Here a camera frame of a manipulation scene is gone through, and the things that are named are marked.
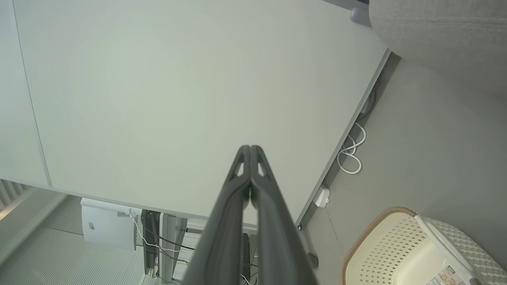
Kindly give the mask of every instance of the sticker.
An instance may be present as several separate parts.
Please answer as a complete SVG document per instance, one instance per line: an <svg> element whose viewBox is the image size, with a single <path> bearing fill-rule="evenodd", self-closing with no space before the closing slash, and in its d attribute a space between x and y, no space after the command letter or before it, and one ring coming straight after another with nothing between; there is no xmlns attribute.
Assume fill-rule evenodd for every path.
<svg viewBox="0 0 507 285"><path fill-rule="evenodd" d="M465 285L463 278L449 265L440 270L426 285Z"/></svg>

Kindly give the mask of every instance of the white desk top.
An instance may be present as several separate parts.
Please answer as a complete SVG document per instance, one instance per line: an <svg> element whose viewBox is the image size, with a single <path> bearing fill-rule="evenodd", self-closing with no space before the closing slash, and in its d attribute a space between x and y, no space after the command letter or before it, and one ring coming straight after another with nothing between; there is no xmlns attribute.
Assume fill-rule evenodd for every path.
<svg viewBox="0 0 507 285"><path fill-rule="evenodd" d="M386 50L319 0L14 6L52 186L183 217L256 144L296 220Z"/></svg>
<svg viewBox="0 0 507 285"><path fill-rule="evenodd" d="M9 0L0 0L0 39L0 177L22 177L47 186L14 9Z"/></svg>

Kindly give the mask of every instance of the floor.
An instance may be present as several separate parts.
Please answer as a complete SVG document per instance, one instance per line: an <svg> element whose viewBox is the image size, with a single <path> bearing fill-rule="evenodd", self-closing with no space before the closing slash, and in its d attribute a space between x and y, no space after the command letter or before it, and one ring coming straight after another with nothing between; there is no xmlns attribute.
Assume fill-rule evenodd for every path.
<svg viewBox="0 0 507 285"><path fill-rule="evenodd" d="M149 277L140 282L142 251L84 240L80 201L68 196L35 229L0 268L0 284L156 284Z"/></svg>
<svg viewBox="0 0 507 285"><path fill-rule="evenodd" d="M390 59L378 91L361 121L362 171L350 175L335 163L324 180L329 204L304 218L319 283L341 284L347 252L391 206L458 227L507 268L507 98L472 92L398 57ZM350 159L344 165L357 167Z"/></svg>

